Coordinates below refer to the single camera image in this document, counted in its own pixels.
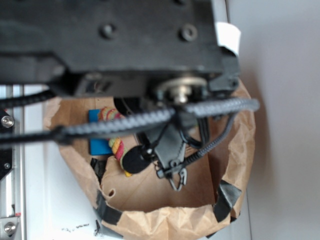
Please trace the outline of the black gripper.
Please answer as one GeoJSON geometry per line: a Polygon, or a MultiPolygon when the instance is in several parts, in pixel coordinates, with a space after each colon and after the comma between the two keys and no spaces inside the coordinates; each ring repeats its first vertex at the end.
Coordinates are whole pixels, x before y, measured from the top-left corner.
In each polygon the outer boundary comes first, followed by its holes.
{"type": "Polygon", "coordinates": [[[149,98],[195,79],[198,98],[239,86],[238,58],[219,46],[210,0],[3,0],[0,82],[58,96],[149,98]]]}

